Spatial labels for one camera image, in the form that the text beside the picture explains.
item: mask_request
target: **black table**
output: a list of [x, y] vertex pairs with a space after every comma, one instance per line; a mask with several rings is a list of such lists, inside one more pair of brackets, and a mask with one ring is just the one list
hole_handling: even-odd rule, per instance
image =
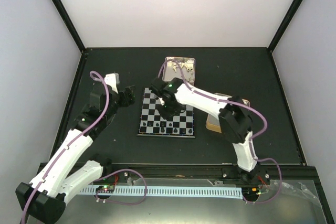
[[[196, 59], [195, 86], [208, 92], [239, 95], [251, 102], [268, 120], [269, 128], [254, 141], [259, 158], [272, 157], [280, 164], [305, 162], [287, 108], [278, 74], [266, 48], [92, 48], [81, 62], [81, 78], [70, 109], [69, 122], [88, 103], [93, 81], [89, 72], [102, 76], [116, 72], [120, 87], [135, 85], [136, 102], [121, 108], [112, 124], [79, 162], [93, 154], [110, 157], [114, 163], [128, 164], [236, 164], [231, 143], [205, 128], [207, 114], [195, 111], [195, 136], [192, 139], [137, 136], [142, 92], [158, 74], [167, 56]], [[252, 115], [254, 131], [262, 121]], [[63, 125], [67, 132], [70, 123]]]

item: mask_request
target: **black square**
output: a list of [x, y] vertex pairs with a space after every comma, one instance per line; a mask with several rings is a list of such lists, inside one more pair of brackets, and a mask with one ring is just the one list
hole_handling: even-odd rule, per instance
[[173, 128], [167, 128], [166, 133], [167, 134], [173, 134]]
[[147, 129], [147, 127], [140, 127], [140, 131], [139, 132], [146, 133], [146, 129]]

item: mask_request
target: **perforated metal strip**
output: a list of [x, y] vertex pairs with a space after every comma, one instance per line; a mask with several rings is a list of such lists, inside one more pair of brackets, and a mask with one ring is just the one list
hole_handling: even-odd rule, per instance
[[[80, 195], [95, 195], [97, 185], [89, 185], [80, 191]], [[98, 195], [114, 196], [142, 196], [144, 186], [116, 186], [114, 192], [98, 193]], [[176, 186], [148, 186], [147, 196], [161, 197], [207, 197], [207, 198], [235, 198], [242, 199], [241, 188], [230, 187], [176, 187]]]

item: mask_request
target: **gray wall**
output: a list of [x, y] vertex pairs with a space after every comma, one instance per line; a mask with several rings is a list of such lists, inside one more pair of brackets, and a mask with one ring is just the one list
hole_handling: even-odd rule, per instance
[[336, 2], [304, 0], [275, 61], [309, 165], [336, 218]]
[[19, 223], [15, 188], [48, 160], [79, 56], [51, 0], [0, 0], [1, 223]]

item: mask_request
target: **cable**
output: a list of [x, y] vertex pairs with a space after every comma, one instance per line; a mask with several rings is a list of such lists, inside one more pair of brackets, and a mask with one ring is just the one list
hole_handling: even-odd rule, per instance
[[115, 171], [115, 172], [113, 172], [113, 173], [111, 173], [109, 175], [106, 175], [104, 177], [96, 179], [95, 182], [101, 181], [103, 179], [106, 179], [108, 177], [111, 177], [111, 176], [113, 176], [113, 175], [115, 175], [117, 173], [121, 173], [121, 172], [132, 172], [132, 173], [135, 173], [135, 174], [137, 174], [143, 180], [143, 183], [144, 183], [144, 186], [145, 186], [145, 191], [144, 191], [144, 195], [142, 196], [142, 198], [139, 201], [134, 202], [134, 203], [127, 203], [127, 202], [121, 202], [121, 201], [116, 201], [116, 200], [106, 200], [106, 199], [103, 200], [103, 199], [99, 199], [98, 198], [98, 192], [99, 192], [98, 191], [98, 192], [96, 192], [96, 199], [97, 199], [97, 201], [102, 200], [104, 202], [116, 203], [116, 204], [120, 204], [120, 205], [124, 205], [124, 206], [135, 206], [135, 205], [138, 205], [138, 204], [142, 203], [145, 200], [146, 195], [147, 195], [147, 183], [146, 183], [146, 180], [144, 179], [144, 177], [140, 173], [138, 173], [137, 171], [135, 171], [135, 170], [132, 170], [132, 169], [117, 170], [117, 171]]
[[[74, 141], [76, 141], [78, 138], [80, 138], [81, 136], [83, 136], [85, 133], [87, 133], [90, 129], [92, 129], [102, 118], [103, 116], [105, 115], [108, 107], [109, 107], [109, 101], [110, 101], [110, 93], [109, 93], [109, 89], [104, 81], [104, 78], [99, 74], [97, 73], [96, 71], [91, 71], [90, 72], [90, 77], [94, 80], [94, 81], [99, 81], [101, 82], [103, 85], [104, 85], [104, 89], [105, 89], [105, 92], [106, 92], [106, 103], [105, 103], [105, 107], [103, 109], [103, 111], [101, 112], [100, 116], [89, 126], [87, 127], [84, 131], [82, 131], [80, 134], [78, 134], [78, 136], [76, 136], [73, 140], [71, 140], [69, 142], [69, 144], [67, 145], [67, 147], [70, 147], [71, 144], [73, 144]], [[44, 180], [49, 172], [51, 171], [51, 169], [53, 168], [53, 166], [56, 164], [56, 162], [59, 160], [59, 158], [62, 156], [62, 154], [66, 151], [66, 149], [63, 149], [58, 155], [57, 157], [54, 159], [54, 161], [51, 163], [51, 165], [48, 167], [48, 169], [46, 170], [46, 173], [44, 174], [44, 176], [42, 177], [42, 179]], [[31, 195], [29, 196], [27, 202], [26, 202], [26, 205], [24, 207], [24, 210], [22, 212], [22, 216], [21, 216], [21, 224], [26, 224], [26, 215], [27, 215], [27, 211], [28, 211], [28, 207], [33, 199], [33, 197], [35, 196], [38, 188], [41, 186], [43, 182], [39, 182], [37, 184], [37, 186], [34, 188], [33, 192], [31, 193]]]
[[274, 198], [276, 198], [276, 197], [280, 194], [280, 192], [281, 192], [281, 185], [282, 185], [282, 173], [281, 173], [280, 166], [279, 166], [279, 164], [278, 164], [273, 158], [270, 158], [270, 157], [268, 157], [268, 158], [263, 158], [263, 159], [257, 159], [257, 158], [256, 158], [256, 154], [254, 153], [254, 150], [253, 150], [253, 148], [252, 148], [252, 141], [253, 141], [253, 139], [254, 139], [255, 137], [260, 136], [261, 134], [263, 134], [263, 132], [265, 132], [266, 129], [267, 129], [268, 123], [267, 123], [266, 118], [265, 118], [259, 111], [255, 110], [255, 109], [253, 109], [253, 108], [251, 108], [251, 107], [249, 107], [249, 106], [246, 106], [246, 105], [244, 105], [244, 104], [242, 104], [242, 103], [239, 103], [239, 102], [233, 102], [233, 101], [230, 101], [230, 100], [216, 99], [216, 98], [214, 98], [214, 97], [211, 97], [211, 96], [209, 96], [209, 95], [203, 94], [203, 93], [201, 93], [201, 92], [199, 92], [199, 91], [193, 89], [193, 87], [186, 81], [186, 79], [185, 79], [185, 77], [184, 77], [184, 73], [183, 73], [182, 68], [181, 68], [181, 66], [180, 66], [180, 63], [179, 63], [178, 61], [175, 61], [175, 60], [167, 60], [167, 61], [165, 61], [165, 62], [161, 65], [161, 68], [160, 68], [158, 77], [160, 77], [161, 72], [162, 72], [164, 66], [165, 66], [168, 62], [174, 62], [174, 63], [176, 63], [177, 67], [178, 67], [179, 70], [180, 70], [180, 73], [181, 73], [181, 76], [182, 76], [182, 80], [183, 80], [184, 84], [186, 85], [186, 87], [187, 87], [190, 91], [192, 91], [192, 92], [194, 92], [194, 93], [196, 93], [196, 94], [198, 94], [198, 95], [201, 95], [201, 96], [203, 96], [203, 97], [209, 98], [209, 99], [211, 99], [211, 100], [213, 100], [213, 101], [224, 102], [224, 103], [228, 103], [228, 104], [232, 104], [232, 105], [240, 106], [240, 107], [242, 107], [242, 108], [244, 108], [244, 109], [247, 109], [247, 110], [250, 110], [250, 111], [254, 112], [257, 116], [259, 116], [259, 117], [261, 118], [261, 120], [262, 120], [263, 123], [264, 123], [264, 127], [262, 127], [262, 129], [261, 129], [260, 131], [258, 131], [257, 133], [255, 133], [255, 134], [253, 134], [253, 135], [251, 136], [251, 138], [248, 140], [248, 141], [249, 141], [248, 146], [249, 146], [249, 149], [250, 149], [252, 158], [253, 158], [254, 160], [256, 160], [257, 162], [260, 162], [260, 163], [265, 162], [265, 161], [272, 161], [272, 162], [277, 166], [277, 168], [278, 168], [278, 172], [279, 172], [280, 185], [279, 185], [279, 189], [278, 189], [277, 193], [276, 193], [273, 197], [271, 197], [270, 199], [268, 199], [268, 200], [265, 200], [265, 201], [262, 201], [262, 202], [251, 202], [251, 201], [246, 200], [244, 197], [243, 197], [243, 198], [244, 198], [244, 201], [245, 201], [246, 203], [253, 203], [253, 204], [263, 204], [263, 203], [267, 203], [267, 202], [270, 202], [271, 200], [273, 200]]

